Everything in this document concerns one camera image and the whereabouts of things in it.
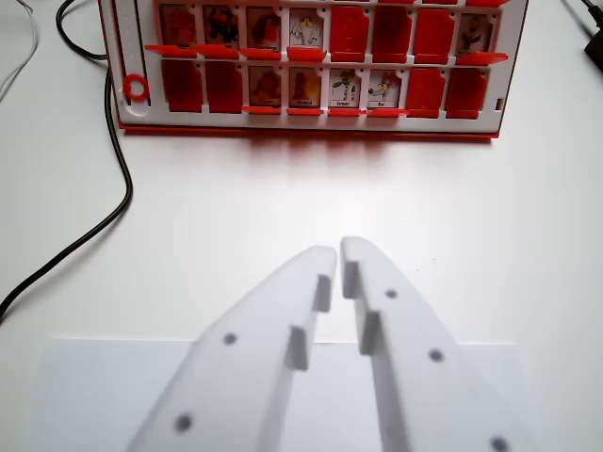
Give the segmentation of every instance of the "red plastic frame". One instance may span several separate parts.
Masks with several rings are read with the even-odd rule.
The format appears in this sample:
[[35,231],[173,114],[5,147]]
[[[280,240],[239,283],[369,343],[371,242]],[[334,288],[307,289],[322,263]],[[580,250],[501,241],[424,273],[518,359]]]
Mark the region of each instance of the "red plastic frame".
[[243,77],[235,61],[206,61],[205,88],[210,113],[240,113]]
[[507,54],[496,52],[474,52],[472,54],[457,56],[457,66],[489,66],[509,59]]
[[272,49],[253,49],[251,47],[245,47],[241,49],[241,54],[243,54],[247,59],[262,59],[269,61],[281,60],[281,53]]
[[511,0],[467,0],[468,7],[499,8]]
[[413,68],[406,96],[409,118],[437,118],[446,79],[439,68]]
[[286,112],[291,116],[320,116],[324,110],[321,108],[288,108]]
[[238,59],[238,50],[224,44],[196,44],[192,48],[206,58]]
[[447,64],[454,19],[449,9],[422,8],[416,15],[415,63]]
[[201,72],[190,59],[161,60],[163,90],[170,111],[201,112],[204,88]]
[[160,54],[166,58],[196,58],[197,51],[192,48],[178,47],[177,45],[145,45],[145,49]]
[[358,118],[360,115],[365,115],[366,110],[360,108],[329,108],[329,116],[339,116],[345,118]]
[[404,108],[373,108],[367,112],[369,118],[397,118],[407,114]]
[[488,85],[481,69],[453,69],[448,80],[446,117],[476,120],[480,116]]
[[291,61],[322,61],[327,56],[326,50],[317,47],[289,46],[286,55]]
[[373,63],[405,63],[411,41],[413,19],[406,8],[375,7]]
[[283,109],[279,106],[249,106],[241,107],[243,111],[247,111],[251,115],[280,115]]
[[365,60],[368,22],[364,7],[331,8],[331,61]]

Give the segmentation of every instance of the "white plastic frame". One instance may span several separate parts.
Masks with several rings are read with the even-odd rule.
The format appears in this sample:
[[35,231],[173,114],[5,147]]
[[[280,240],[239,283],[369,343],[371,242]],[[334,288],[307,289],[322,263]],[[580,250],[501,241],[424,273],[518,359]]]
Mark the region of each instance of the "white plastic frame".
[[[425,133],[425,134],[485,134],[495,135],[499,128],[503,116],[504,108],[497,109],[501,105],[506,105],[509,87],[513,74],[513,66],[516,59],[518,44],[524,23],[528,0],[511,0],[500,8],[478,8],[467,7],[465,0],[459,0],[458,5],[423,5],[417,0],[412,5],[386,4],[378,3],[377,0],[368,2],[352,1],[334,1],[334,0],[285,0],[266,3],[262,0],[208,0],[206,2],[195,1],[199,7],[202,5],[232,5],[239,6],[234,9],[234,13],[239,16],[239,48],[247,47],[247,6],[273,6],[276,14],[282,18],[282,59],[281,61],[254,61],[247,60],[240,55],[239,60],[234,61],[240,66],[243,73],[243,105],[249,105],[249,66],[275,66],[282,68],[282,92],[283,92],[283,113],[281,115],[254,115],[248,112],[240,114],[210,113],[207,102],[206,83],[204,78],[203,56],[194,58],[194,61],[201,65],[204,89],[203,111],[200,113],[171,112],[166,101],[161,77],[161,55],[150,52],[144,48],[149,44],[160,44],[158,42],[157,28],[155,24],[155,6],[157,0],[99,0],[101,15],[104,23],[106,36],[106,47],[111,63],[113,82],[116,90],[117,107],[120,114],[120,120],[123,127],[161,127],[161,126],[183,126],[183,127],[224,127],[224,128],[278,128],[278,129],[321,129],[321,130],[362,130],[379,132],[406,132],[406,133]],[[161,0],[160,3],[183,3],[181,0]],[[331,33],[331,7],[333,6],[361,6],[368,11],[369,30],[366,58],[363,63],[332,62],[329,51],[330,33]],[[374,8],[377,6],[400,6],[411,11],[413,17],[413,29],[411,32],[411,41],[409,46],[409,55],[407,62],[398,63],[375,63],[372,64],[372,55],[370,53],[372,44],[372,26],[374,23]],[[286,47],[288,45],[288,17],[289,8],[317,8],[318,14],[324,19],[323,28],[323,48],[327,50],[327,56],[324,61],[300,62],[289,61],[287,58]],[[415,57],[412,55],[414,38],[416,31],[416,15],[420,8],[447,8],[455,12],[455,29],[452,37],[452,46],[448,54],[448,63],[445,65],[416,65]],[[202,8],[196,8],[200,15],[203,15]],[[448,76],[450,69],[455,66],[456,40],[460,27],[460,18],[463,13],[481,13],[492,16],[496,14],[496,23],[493,29],[493,37],[490,44],[491,50],[504,53],[509,59],[487,68],[482,68],[485,76],[488,77],[488,87],[485,94],[483,107],[476,120],[465,119],[447,119],[447,112],[444,109],[448,91]],[[115,23],[115,17],[119,21],[119,34],[121,42],[118,41],[118,29]],[[198,41],[203,43],[203,21],[197,24]],[[288,108],[288,70],[291,67],[315,67],[322,69],[323,83],[321,90],[321,109],[323,114],[320,116],[292,116],[286,113]],[[398,118],[369,118],[361,115],[358,118],[341,118],[328,116],[328,74],[331,68],[355,69],[361,76],[360,105],[361,110],[367,109],[367,90],[370,70],[396,70],[402,79],[400,88],[399,108],[405,107],[408,77],[413,68],[440,68],[444,72],[446,85],[442,104],[440,105],[439,116],[437,119],[407,118],[400,116]],[[149,84],[150,98],[143,102],[130,102],[123,92],[123,78],[130,73],[137,73],[145,76]]]
[[[190,347],[128,452],[276,452],[295,370],[330,309],[336,252],[314,247]],[[372,364],[382,452],[536,452],[528,426],[377,247],[341,241],[343,296]]]

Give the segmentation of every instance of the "guess who game board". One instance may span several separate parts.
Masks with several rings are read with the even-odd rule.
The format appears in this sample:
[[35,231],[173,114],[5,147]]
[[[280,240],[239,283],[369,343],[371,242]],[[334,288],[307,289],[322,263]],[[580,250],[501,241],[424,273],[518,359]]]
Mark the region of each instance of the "guess who game board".
[[527,3],[99,0],[122,128],[462,137],[498,136]]

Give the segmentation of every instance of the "screw hole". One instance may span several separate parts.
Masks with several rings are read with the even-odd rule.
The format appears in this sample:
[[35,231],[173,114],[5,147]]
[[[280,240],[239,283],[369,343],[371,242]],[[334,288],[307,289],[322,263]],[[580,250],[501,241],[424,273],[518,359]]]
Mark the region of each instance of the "screw hole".
[[179,431],[180,433],[184,433],[185,431],[189,430],[191,427],[192,427],[192,417],[190,417],[190,414],[180,414],[176,418],[176,422],[174,424],[174,428],[176,429],[176,431]]
[[500,438],[500,437],[493,438],[492,441],[490,442],[490,445],[497,452],[508,452],[509,451],[509,445],[507,444],[507,442],[505,441],[504,438]]
[[234,344],[236,342],[236,334],[229,332],[228,334],[224,335],[224,344],[226,344],[227,346],[231,346],[232,344]]
[[444,354],[437,348],[434,348],[432,351],[430,351],[430,358],[436,363],[441,363],[444,361]]

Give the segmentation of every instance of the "black cable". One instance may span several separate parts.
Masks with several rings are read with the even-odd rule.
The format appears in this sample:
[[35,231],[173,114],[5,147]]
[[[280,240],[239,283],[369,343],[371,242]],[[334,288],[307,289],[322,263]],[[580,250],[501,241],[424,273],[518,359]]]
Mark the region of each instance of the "black cable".
[[97,61],[106,59],[106,55],[93,54],[92,52],[89,52],[86,49],[82,49],[79,45],[77,45],[75,42],[70,40],[69,37],[65,34],[65,30],[63,30],[63,14],[65,14],[65,9],[67,9],[69,7],[69,5],[71,3],[73,3],[73,1],[74,0],[66,0],[65,3],[63,3],[60,7],[58,7],[57,16],[55,17],[55,21],[57,22],[58,34],[60,35],[61,38],[63,38],[65,43],[67,45],[69,45],[69,47],[74,52],[81,55],[82,57],[85,57],[88,59],[95,59]]
[[[58,33],[63,37],[65,42],[74,50],[76,53],[81,55],[82,57],[90,58],[90,59],[105,59],[106,56],[99,56],[88,52],[87,50],[82,49],[81,47],[75,45],[67,36],[65,35],[62,28],[62,14],[65,11],[65,8],[68,7],[73,0],[67,0],[63,3],[57,12],[57,29]],[[27,287],[31,284],[35,283],[39,278],[44,276],[50,270],[52,270],[55,266],[58,265],[63,259],[69,256],[72,252],[80,248],[86,242],[88,242],[91,238],[100,233],[104,228],[106,228],[115,218],[121,215],[130,205],[132,201],[132,196],[134,194],[134,185],[132,184],[132,177],[130,176],[130,171],[128,169],[127,164],[125,163],[125,159],[123,158],[122,148],[120,147],[120,142],[117,139],[117,132],[115,130],[115,124],[113,123],[113,115],[111,113],[111,71],[107,69],[106,71],[106,79],[105,79],[105,119],[106,119],[106,128],[108,129],[109,136],[111,137],[111,143],[113,144],[113,150],[115,151],[115,155],[117,157],[117,161],[120,164],[120,168],[122,169],[123,179],[125,181],[125,195],[123,196],[122,202],[118,205],[113,212],[111,212],[105,219],[103,219],[100,223],[90,229],[87,233],[82,235],[80,238],[75,240],[71,245],[53,257],[48,263],[46,263],[43,267],[37,270],[35,273],[27,277],[23,282],[21,282],[17,287],[15,287],[7,297],[0,303],[0,324],[5,317],[8,307],[13,303],[13,301],[19,297]]]
[[586,35],[586,37],[590,40],[593,38],[593,32],[589,29],[589,27],[580,19],[574,8],[569,4],[568,0],[561,0],[563,7],[569,12],[572,16],[572,19],[578,24],[582,32]]

